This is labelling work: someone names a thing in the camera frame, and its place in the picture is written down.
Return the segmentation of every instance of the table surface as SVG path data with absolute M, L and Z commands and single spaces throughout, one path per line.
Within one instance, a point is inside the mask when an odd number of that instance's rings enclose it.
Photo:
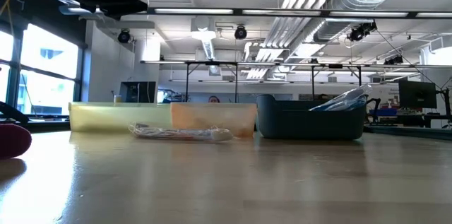
M 450 223 L 452 144 L 59 132 L 0 162 L 0 223 Z

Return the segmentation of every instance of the window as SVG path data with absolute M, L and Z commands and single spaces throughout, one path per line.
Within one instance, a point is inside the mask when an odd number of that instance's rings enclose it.
M 78 47 L 34 25 L 23 32 L 23 65 L 69 78 L 77 74 Z
M 17 109 L 24 114 L 68 115 L 73 89 L 73 81 L 22 70 Z
M 6 102 L 8 91 L 9 66 L 0 64 L 0 101 Z
M 32 116 L 68 115 L 68 103 L 74 96 L 77 61 L 76 45 L 28 25 L 23 32 L 17 109 Z
M 10 61 L 13 56 L 13 36 L 0 32 L 0 59 Z

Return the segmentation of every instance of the dark gray plastic bin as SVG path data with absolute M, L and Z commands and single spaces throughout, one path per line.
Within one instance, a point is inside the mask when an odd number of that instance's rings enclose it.
M 259 95 L 257 129 L 266 138 L 355 140 L 364 128 L 366 107 L 352 111 L 309 111 L 322 101 L 276 101 Z

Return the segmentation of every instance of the plastic container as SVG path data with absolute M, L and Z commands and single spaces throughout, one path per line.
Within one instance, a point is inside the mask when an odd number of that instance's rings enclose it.
M 168 104 L 72 102 L 69 114 L 72 131 L 129 132 L 132 122 L 172 128 Z
M 236 137 L 252 137 L 256 104 L 171 103 L 175 129 L 229 129 Z
M 281 102 L 272 95 L 257 96 L 258 130 L 266 138 L 355 140 L 364 128 L 366 107 L 350 111 L 309 111 L 311 101 Z

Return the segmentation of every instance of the red object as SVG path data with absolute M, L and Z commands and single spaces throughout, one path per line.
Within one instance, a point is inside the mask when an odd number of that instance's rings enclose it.
M 28 130 L 14 124 L 0 124 L 0 160 L 24 154 L 31 145 Z

